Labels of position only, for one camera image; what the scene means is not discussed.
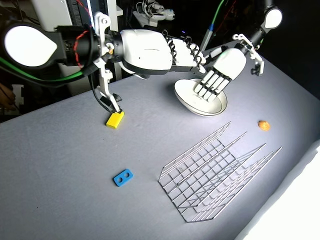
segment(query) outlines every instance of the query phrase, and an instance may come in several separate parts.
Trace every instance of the tabletop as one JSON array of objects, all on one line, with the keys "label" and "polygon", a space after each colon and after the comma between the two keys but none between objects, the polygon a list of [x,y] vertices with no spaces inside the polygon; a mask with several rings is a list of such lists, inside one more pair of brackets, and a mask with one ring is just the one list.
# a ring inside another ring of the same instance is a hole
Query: tabletop
[{"label": "tabletop", "polygon": [[[234,239],[320,136],[320,101],[268,61],[251,75],[253,64],[226,88],[217,116],[188,111],[174,83],[195,76],[170,72],[110,84],[123,98],[117,130],[92,92],[0,124],[0,239]],[[230,121],[223,143],[248,131],[235,155],[283,149],[216,219],[186,223],[157,182],[162,167]],[[124,169],[134,177],[117,187]]]}]

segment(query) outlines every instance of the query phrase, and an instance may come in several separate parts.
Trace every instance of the blue block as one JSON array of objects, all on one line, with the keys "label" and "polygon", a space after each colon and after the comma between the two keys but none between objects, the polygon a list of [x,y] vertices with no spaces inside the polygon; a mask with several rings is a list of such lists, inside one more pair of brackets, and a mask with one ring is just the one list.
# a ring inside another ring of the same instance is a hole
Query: blue block
[{"label": "blue block", "polygon": [[115,176],[113,178],[113,181],[115,182],[115,184],[118,187],[121,187],[123,184],[128,182],[133,177],[134,177],[133,173],[129,169],[126,169],[123,172],[121,172],[120,174],[118,174],[117,176]]}]

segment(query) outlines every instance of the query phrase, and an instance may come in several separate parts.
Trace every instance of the person's hand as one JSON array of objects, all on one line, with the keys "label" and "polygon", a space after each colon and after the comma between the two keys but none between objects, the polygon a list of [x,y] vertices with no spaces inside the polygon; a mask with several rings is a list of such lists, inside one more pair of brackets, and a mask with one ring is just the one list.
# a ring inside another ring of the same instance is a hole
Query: person's hand
[{"label": "person's hand", "polygon": [[16,95],[5,85],[0,83],[0,105],[4,106],[6,109],[15,110],[13,106],[16,100]]}]

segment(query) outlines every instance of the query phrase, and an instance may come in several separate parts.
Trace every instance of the wire dish rack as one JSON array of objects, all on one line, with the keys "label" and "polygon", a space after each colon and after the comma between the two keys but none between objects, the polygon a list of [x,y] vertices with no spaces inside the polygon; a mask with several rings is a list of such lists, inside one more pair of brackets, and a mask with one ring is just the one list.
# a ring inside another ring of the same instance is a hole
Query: wire dish rack
[{"label": "wire dish rack", "polygon": [[252,157],[265,143],[237,158],[229,148],[247,132],[224,145],[219,137],[230,124],[222,126],[162,168],[158,181],[188,223],[216,218],[282,149],[280,147],[252,163]]}]

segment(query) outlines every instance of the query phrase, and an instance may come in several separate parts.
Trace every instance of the white bowl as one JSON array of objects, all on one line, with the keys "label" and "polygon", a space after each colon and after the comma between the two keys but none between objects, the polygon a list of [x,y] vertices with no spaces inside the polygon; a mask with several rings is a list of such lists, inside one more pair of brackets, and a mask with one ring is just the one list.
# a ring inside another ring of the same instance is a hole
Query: white bowl
[{"label": "white bowl", "polygon": [[174,84],[174,93],[179,101],[191,112],[200,116],[214,116],[227,107],[227,97],[222,91],[212,102],[204,100],[194,92],[201,79],[181,79]]}]

